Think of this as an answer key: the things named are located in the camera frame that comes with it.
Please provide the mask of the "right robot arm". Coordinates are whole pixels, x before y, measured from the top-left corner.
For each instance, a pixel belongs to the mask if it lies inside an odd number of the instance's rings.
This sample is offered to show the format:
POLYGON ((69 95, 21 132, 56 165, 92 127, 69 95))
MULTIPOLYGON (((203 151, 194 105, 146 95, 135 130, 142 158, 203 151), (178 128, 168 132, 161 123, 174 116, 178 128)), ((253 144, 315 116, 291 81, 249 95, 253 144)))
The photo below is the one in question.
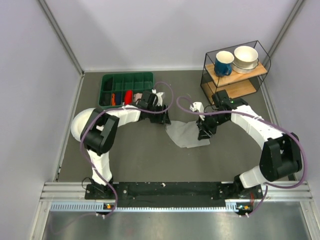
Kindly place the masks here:
POLYGON ((226 90, 217 91, 212 98, 217 108, 214 115, 205 115, 201 102, 190 105, 192 112, 200 114, 196 121, 198 139, 209 139, 216 134, 218 126, 232 122, 250 135, 262 150, 257 166, 234 177, 233 192, 237 197, 245 198, 253 187, 274 182, 302 169, 296 135, 286 134, 263 123, 263 118, 257 115, 245 100, 230 98, 226 90))

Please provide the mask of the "white underwear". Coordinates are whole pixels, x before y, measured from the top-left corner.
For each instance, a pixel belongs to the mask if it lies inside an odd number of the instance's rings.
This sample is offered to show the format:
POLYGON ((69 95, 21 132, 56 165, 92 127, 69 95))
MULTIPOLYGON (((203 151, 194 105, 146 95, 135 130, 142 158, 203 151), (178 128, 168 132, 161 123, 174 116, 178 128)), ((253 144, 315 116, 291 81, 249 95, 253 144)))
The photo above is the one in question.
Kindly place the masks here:
POLYGON ((166 125, 166 133, 180 148, 196 148, 210 145, 209 139, 198 140, 199 129, 196 121, 182 122, 173 120, 166 125))

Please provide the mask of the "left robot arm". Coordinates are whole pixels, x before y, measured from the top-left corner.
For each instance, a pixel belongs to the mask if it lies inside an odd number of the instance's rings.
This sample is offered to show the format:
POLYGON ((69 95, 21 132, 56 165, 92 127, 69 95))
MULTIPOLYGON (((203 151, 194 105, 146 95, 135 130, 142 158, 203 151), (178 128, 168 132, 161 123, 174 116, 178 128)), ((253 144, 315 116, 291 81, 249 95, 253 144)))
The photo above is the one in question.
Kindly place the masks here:
POLYGON ((71 133, 82 143, 92 166, 92 181, 102 198, 109 198, 114 191, 111 184, 109 152, 114 144, 119 127, 148 119, 151 123, 170 124, 168 105, 164 104, 165 93, 145 90, 133 103, 108 111, 88 108, 72 121, 71 133))

